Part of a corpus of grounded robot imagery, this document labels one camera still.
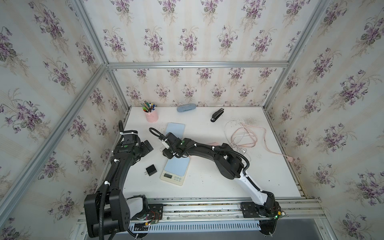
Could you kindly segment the black power adapter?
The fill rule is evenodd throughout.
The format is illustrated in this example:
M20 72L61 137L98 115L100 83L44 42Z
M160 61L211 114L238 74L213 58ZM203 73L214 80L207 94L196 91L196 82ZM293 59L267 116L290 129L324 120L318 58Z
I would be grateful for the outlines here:
M152 176L156 172L157 172L157 169L156 169L155 165L150 165L149 167L146 168L146 174L148 176Z

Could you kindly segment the blue cream kitchen scale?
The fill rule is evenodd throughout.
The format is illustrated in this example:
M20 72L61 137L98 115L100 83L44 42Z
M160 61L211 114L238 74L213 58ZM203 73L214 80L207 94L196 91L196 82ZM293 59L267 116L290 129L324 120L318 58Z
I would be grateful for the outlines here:
M172 159L169 159L160 175L160 179L177 186L182 186L185 181L189 163L189 157L173 157Z

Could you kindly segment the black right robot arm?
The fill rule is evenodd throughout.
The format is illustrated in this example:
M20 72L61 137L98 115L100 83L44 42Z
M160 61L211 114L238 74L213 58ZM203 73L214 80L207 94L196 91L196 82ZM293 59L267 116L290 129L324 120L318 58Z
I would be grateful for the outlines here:
M149 131L165 146L163 155L168 159L197 156L213 161L222 176L237 181L249 194L260 217L277 220L282 216L282 210L275 199L275 195L263 190L252 179L247 172L250 161L244 155L233 150L230 145L211 146L198 143L189 138L180 139L173 133L164 135L155 128L149 128Z

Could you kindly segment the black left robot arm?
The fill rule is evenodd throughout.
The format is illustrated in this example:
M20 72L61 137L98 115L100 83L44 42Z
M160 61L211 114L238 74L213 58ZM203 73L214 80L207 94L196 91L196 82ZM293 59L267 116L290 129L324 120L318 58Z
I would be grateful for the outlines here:
M133 217L146 219L151 210L146 196L125 198L123 188L128 171L153 148L142 142L138 131L126 131L123 122L118 123L120 139L110 157L111 167L99 188L88 194L84 201L87 230L90 238L111 239L116 233L128 231Z

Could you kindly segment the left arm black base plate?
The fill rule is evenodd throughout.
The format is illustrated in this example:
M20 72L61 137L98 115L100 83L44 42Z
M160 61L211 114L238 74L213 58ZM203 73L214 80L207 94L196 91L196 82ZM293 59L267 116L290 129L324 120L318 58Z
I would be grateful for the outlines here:
M149 204L148 209L144 209L142 212L137 213L131 218L131 221L139 221L141 223L149 222L150 224L156 224L163 218L163 204Z

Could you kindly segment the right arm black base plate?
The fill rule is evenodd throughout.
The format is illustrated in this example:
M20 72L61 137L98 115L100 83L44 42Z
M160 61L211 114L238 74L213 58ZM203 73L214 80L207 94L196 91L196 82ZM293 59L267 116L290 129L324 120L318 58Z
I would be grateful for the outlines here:
M244 218L273 218L278 219L282 210L278 202L269 206L260 206L253 202L243 202L240 205Z

